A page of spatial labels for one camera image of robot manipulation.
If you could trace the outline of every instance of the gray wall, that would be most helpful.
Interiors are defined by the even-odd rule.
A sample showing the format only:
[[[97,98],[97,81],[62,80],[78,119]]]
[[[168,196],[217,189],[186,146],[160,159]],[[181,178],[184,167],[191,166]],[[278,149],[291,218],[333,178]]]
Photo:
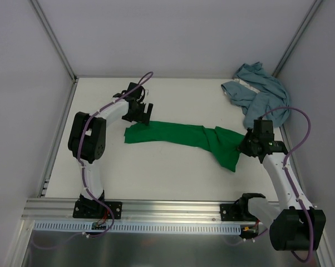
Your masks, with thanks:
[[[40,0],[77,75],[230,77],[276,67],[313,0]]]
[[[71,81],[26,0],[0,0],[0,266],[41,180]]]
[[[310,115],[309,140],[296,152],[307,196],[324,210],[335,255],[335,0],[326,0],[280,77],[293,106]],[[301,115],[286,123],[292,144],[306,131]]]

